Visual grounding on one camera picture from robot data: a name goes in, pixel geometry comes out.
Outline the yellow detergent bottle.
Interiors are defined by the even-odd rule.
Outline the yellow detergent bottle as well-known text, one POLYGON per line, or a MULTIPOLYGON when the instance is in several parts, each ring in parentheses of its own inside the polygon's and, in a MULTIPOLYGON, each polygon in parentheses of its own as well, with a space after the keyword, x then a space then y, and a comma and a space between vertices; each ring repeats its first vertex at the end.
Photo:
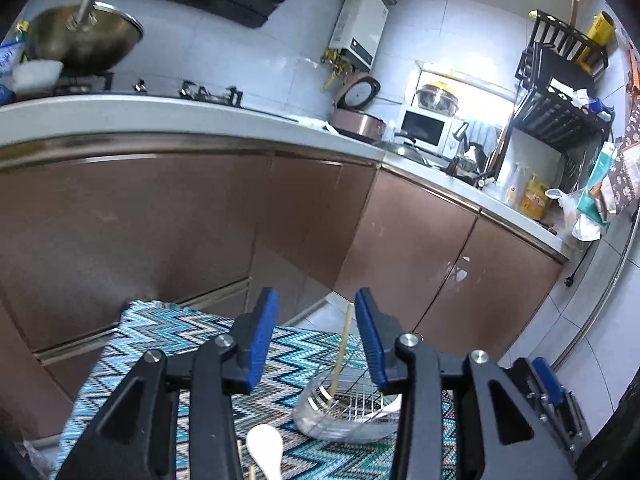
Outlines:
POLYGON ((518 212, 525 217, 539 221, 544 218, 548 206, 546 192, 548 186, 544 185, 536 174, 532 174, 528 180, 518 212))

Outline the white bowl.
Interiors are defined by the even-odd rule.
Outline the white bowl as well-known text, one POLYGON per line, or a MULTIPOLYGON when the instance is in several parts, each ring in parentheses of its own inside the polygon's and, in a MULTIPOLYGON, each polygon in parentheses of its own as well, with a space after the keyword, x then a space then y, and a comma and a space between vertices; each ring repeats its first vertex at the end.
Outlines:
POLYGON ((61 77, 64 65, 60 61, 35 60, 14 67, 13 91, 16 94, 35 94, 52 90, 61 77))

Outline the yellow roll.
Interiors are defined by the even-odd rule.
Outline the yellow roll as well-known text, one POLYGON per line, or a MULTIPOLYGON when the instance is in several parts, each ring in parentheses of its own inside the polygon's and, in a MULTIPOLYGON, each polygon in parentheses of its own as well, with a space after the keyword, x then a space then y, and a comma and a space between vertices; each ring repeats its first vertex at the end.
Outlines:
POLYGON ((601 11, 594 17, 589 32, 587 32, 588 41, 585 49, 576 58, 576 63, 585 72, 592 74, 601 60, 604 60, 604 64, 608 62, 606 46, 614 36, 614 32, 615 23, 608 12, 601 11))

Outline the copper rice cooker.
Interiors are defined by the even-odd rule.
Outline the copper rice cooker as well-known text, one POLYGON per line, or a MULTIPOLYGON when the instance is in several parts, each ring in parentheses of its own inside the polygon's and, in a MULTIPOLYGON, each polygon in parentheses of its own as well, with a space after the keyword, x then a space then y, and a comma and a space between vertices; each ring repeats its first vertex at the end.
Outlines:
POLYGON ((385 122, 367 112, 380 90, 380 83, 367 73, 349 75, 335 93, 329 125, 339 134, 362 142, 381 141, 385 122))

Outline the brown patterned hanging cloth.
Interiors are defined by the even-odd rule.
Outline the brown patterned hanging cloth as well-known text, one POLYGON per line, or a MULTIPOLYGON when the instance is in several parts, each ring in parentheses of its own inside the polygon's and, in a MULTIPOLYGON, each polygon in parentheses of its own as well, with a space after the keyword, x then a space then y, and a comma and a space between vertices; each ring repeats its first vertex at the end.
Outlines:
POLYGON ((630 79, 628 92, 631 108, 623 142, 608 173, 603 178, 601 194, 605 211, 617 216, 634 200, 639 199, 639 58, 634 52, 629 55, 630 79))

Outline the black dish rack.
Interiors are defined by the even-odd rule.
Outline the black dish rack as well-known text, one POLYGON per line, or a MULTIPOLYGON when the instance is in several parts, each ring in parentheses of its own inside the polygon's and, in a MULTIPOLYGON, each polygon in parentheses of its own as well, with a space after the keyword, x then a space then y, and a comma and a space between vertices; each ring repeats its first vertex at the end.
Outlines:
POLYGON ((515 72, 512 126, 559 152, 606 140, 611 114, 593 102, 608 50, 547 12, 529 16, 534 24, 515 72))

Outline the white spray bottle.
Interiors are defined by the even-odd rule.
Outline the white spray bottle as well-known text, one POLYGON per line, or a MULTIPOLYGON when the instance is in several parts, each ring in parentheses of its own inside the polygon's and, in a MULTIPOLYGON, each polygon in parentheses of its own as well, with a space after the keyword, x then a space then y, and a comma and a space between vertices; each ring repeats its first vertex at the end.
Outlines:
POLYGON ((520 180, 521 167, 518 162, 514 162, 512 171, 510 173, 508 182, 506 182, 506 188, 503 193, 503 201, 506 206, 513 208, 516 202, 516 196, 518 195, 518 181, 520 180))

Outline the zigzag knitted table cloth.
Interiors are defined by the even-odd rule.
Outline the zigzag knitted table cloth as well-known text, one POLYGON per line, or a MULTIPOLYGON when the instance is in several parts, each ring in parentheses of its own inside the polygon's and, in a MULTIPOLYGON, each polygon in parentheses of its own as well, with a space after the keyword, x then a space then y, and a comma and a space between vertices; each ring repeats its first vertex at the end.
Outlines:
MULTIPOLYGON (((134 301, 120 317, 116 332, 79 389, 60 437, 55 463, 61 465, 102 404, 145 351, 168 356, 189 352, 227 333, 231 318, 160 301, 134 301)), ((343 337, 305 325, 278 326, 272 334, 262 380, 248 396, 236 396, 236 440, 257 425, 276 427, 283 439, 282 474, 287 479, 390 478, 395 437, 372 443, 336 443, 301 434, 292 411, 308 380, 331 364, 343 337)))

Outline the steel pot with lid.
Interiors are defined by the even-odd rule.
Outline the steel pot with lid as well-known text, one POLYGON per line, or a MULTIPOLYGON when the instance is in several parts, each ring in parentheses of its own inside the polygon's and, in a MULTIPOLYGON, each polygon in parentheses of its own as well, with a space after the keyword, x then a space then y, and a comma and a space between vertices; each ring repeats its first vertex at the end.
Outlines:
POLYGON ((442 81, 424 84, 414 94, 416 102, 424 110, 454 117, 459 109, 459 100, 442 81))

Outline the white microwave oven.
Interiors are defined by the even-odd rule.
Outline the white microwave oven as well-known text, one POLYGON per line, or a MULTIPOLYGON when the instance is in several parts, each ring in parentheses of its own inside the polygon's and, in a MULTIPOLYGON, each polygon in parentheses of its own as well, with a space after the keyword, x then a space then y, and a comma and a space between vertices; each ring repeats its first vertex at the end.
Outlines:
POLYGON ((451 125, 450 117, 420 107, 405 106, 398 118, 399 130, 417 148, 437 155, 444 154, 451 125))

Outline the white ceramic spoon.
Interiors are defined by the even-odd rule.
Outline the white ceramic spoon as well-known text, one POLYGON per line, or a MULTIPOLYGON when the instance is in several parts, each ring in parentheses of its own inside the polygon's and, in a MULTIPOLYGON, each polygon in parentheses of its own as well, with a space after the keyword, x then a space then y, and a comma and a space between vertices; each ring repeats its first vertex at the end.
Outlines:
POLYGON ((282 480, 283 440, 277 428, 257 425, 246 435, 246 447, 267 480, 282 480))

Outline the white water heater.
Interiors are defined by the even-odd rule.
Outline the white water heater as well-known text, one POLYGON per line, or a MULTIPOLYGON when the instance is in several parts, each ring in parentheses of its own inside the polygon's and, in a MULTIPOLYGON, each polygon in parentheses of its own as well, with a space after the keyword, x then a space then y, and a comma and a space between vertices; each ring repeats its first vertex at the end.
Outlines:
POLYGON ((360 72, 373 65, 386 24, 388 9, 382 0, 344 0, 329 48, 360 72))

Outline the oil bottle blue label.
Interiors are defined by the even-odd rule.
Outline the oil bottle blue label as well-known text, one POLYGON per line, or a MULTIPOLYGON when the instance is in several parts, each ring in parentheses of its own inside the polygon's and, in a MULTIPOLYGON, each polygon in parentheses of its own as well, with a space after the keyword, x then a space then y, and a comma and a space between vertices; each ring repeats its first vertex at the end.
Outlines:
POLYGON ((19 21, 8 42, 1 45, 0 51, 0 104, 9 104, 15 100, 12 90, 12 73, 24 58, 24 49, 29 29, 29 21, 19 21))

